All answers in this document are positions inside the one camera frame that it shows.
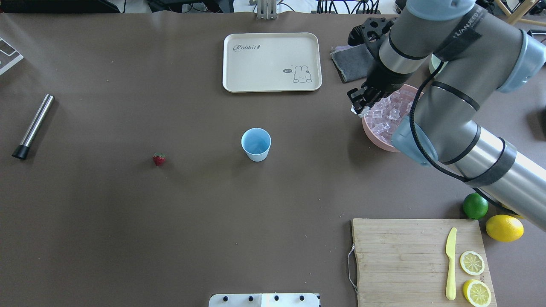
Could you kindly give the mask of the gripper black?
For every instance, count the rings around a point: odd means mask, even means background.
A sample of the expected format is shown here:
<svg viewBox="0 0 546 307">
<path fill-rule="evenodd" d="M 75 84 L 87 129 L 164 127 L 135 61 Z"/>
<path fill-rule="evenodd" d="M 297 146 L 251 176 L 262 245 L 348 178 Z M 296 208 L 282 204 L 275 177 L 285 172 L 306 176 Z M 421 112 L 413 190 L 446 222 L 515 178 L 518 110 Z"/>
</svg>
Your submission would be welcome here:
<svg viewBox="0 0 546 307">
<path fill-rule="evenodd" d="M 360 89 L 352 89 L 347 96 L 352 104 L 352 111 L 357 116 L 366 116 L 376 101 L 389 96 L 400 89 L 412 76 L 388 69 L 382 62 L 374 61 L 367 69 L 367 77 Z"/>
</svg>

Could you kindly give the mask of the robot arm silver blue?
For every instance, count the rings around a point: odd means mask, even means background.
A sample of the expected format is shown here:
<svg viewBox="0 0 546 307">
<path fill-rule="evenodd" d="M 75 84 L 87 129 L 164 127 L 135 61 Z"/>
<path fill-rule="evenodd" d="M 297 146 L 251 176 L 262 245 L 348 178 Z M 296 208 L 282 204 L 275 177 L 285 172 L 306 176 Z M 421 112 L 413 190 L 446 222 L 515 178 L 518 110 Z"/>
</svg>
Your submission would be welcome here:
<svg viewBox="0 0 546 307">
<path fill-rule="evenodd" d="M 366 45 L 374 58 L 363 85 L 347 93 L 359 116 L 435 55 L 440 65 L 419 87 L 392 144 L 545 229 L 544 168 L 473 120 L 492 93 L 515 91 L 539 72 L 541 42 L 474 0 L 408 0 L 396 20 L 354 27 L 348 44 Z"/>
</svg>

